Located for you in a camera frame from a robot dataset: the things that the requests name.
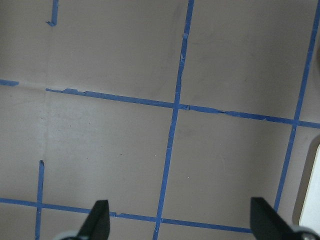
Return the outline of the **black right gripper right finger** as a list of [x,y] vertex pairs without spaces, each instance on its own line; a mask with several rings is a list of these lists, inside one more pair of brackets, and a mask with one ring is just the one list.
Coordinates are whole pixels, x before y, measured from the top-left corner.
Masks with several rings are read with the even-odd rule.
[[256,240],[293,240],[295,232],[262,197],[250,199],[250,230]]

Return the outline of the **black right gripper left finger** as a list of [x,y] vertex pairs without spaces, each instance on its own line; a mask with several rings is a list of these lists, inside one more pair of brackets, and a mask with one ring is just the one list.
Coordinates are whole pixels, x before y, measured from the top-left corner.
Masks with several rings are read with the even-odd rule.
[[108,200],[97,200],[76,235],[77,240],[107,240],[110,235]]

